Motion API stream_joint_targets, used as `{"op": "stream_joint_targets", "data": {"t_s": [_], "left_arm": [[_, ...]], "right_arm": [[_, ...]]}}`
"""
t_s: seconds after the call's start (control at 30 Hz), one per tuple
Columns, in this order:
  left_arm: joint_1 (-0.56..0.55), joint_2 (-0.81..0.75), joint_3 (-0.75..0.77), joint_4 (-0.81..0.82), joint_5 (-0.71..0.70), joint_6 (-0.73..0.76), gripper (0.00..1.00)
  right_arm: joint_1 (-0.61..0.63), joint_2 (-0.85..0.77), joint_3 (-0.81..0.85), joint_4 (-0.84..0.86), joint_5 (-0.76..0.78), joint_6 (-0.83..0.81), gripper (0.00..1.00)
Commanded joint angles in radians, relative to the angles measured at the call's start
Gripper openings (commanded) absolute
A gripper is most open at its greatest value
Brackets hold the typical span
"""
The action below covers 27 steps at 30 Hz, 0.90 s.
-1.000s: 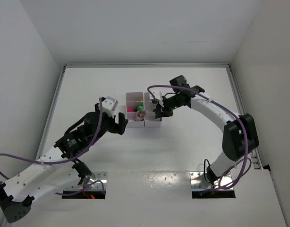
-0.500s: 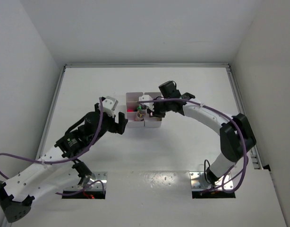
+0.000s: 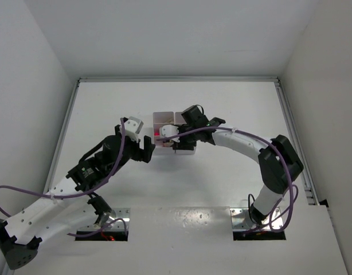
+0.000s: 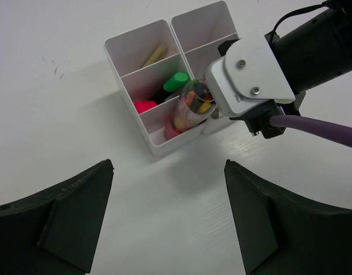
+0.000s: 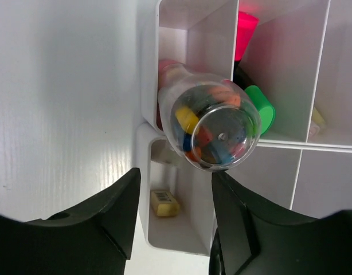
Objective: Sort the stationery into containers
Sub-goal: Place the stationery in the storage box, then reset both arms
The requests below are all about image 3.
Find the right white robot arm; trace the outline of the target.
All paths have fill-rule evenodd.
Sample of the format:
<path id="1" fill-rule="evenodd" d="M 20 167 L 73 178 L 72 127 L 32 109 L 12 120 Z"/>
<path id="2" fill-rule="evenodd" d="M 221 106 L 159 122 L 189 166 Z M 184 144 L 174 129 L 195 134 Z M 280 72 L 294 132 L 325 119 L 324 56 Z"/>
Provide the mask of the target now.
<path id="1" fill-rule="evenodd" d="M 304 170 L 290 140 L 284 135 L 261 138 L 227 126 L 225 120 L 218 117 L 208 119 L 197 105 L 185 109 L 181 117 L 182 124 L 174 124 L 162 134 L 164 138 L 171 138 L 173 149 L 192 150 L 197 142 L 204 142 L 238 152 L 259 165 L 263 187 L 248 207 L 248 213 L 255 225 L 261 225 L 283 196 L 291 193 L 293 182 Z"/>

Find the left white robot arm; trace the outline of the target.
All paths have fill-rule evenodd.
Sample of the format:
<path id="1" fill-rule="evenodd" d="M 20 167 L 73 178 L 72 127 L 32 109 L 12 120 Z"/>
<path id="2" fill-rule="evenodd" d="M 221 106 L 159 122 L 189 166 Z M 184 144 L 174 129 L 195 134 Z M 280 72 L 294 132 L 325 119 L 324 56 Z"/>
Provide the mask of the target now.
<path id="1" fill-rule="evenodd" d="M 87 214 L 97 216 L 98 229 L 109 225 L 111 206 L 96 193 L 129 160 L 149 163 L 155 144 L 139 134 L 142 121 L 123 119 L 115 133 L 86 152 L 67 175 L 27 208 L 7 219 L 0 219 L 0 251 L 11 270 L 27 265 L 38 254 L 39 246 L 71 227 Z"/>

